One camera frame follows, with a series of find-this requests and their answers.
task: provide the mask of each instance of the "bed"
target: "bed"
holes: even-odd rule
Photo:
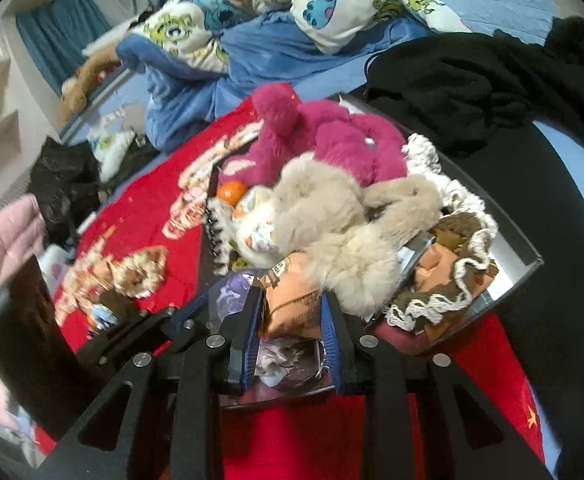
[[[500,28],[530,43],[543,43],[552,23],[552,16],[556,13],[552,0],[442,1],[450,6],[459,15],[462,22],[474,32],[491,34],[496,28]],[[402,39],[409,40],[410,37],[404,35]],[[293,86],[301,99],[324,98],[339,91],[352,91],[364,84],[364,65],[371,53],[365,52],[364,45],[361,45],[358,52],[354,49],[348,54],[347,59],[331,68],[325,70],[326,66],[321,66],[317,70],[306,70],[303,76],[298,77]],[[201,117],[200,120],[203,122],[211,121],[224,115],[249,94],[252,88],[253,86],[246,82],[238,90],[236,87],[228,89],[231,91],[225,92],[222,100],[215,101],[209,113]],[[76,117],[75,120],[70,121],[69,126],[65,128],[61,135],[64,142],[76,143],[84,140],[95,121],[121,106],[133,104],[143,109],[147,108],[149,103],[147,81],[145,76],[140,73],[119,72],[104,86],[101,94],[94,97],[95,99],[88,110]],[[536,124],[544,137],[551,143],[553,149],[556,150],[584,199],[584,148],[578,145],[566,132],[549,124],[539,122]],[[192,137],[202,127],[202,124],[197,124],[179,141]],[[155,159],[137,176],[156,167],[165,160],[166,156],[161,155]],[[540,420],[544,433],[546,463],[548,469],[553,470],[558,455],[558,445],[549,428],[545,425],[546,417],[541,414]]]

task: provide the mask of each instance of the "yellow star print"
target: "yellow star print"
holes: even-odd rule
[[[536,413],[532,411],[532,408],[528,406],[528,410],[530,411],[530,418],[528,418],[528,430],[532,428],[532,426],[536,426]]]

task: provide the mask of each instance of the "blue blanket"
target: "blue blanket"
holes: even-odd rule
[[[325,56],[285,11],[259,16],[223,33],[227,75],[194,69],[134,34],[121,41],[117,53],[127,66],[145,71],[150,93],[147,136],[157,149],[169,152],[259,85],[286,81],[295,86],[358,57],[426,34],[427,28],[411,18],[398,18],[359,32],[339,53]]]

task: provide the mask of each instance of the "triangular cutout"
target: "triangular cutout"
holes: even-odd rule
[[[463,386],[454,387],[454,397],[470,448],[479,449],[503,441],[503,432]]]
[[[132,395],[131,384],[122,384],[118,391],[89,419],[78,434],[78,441],[84,446],[96,447],[103,451],[116,449],[123,416]]]

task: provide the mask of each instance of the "orange fruit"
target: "orange fruit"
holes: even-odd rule
[[[248,192],[248,187],[245,184],[238,180],[229,180],[218,187],[216,196],[234,207],[246,192]]]

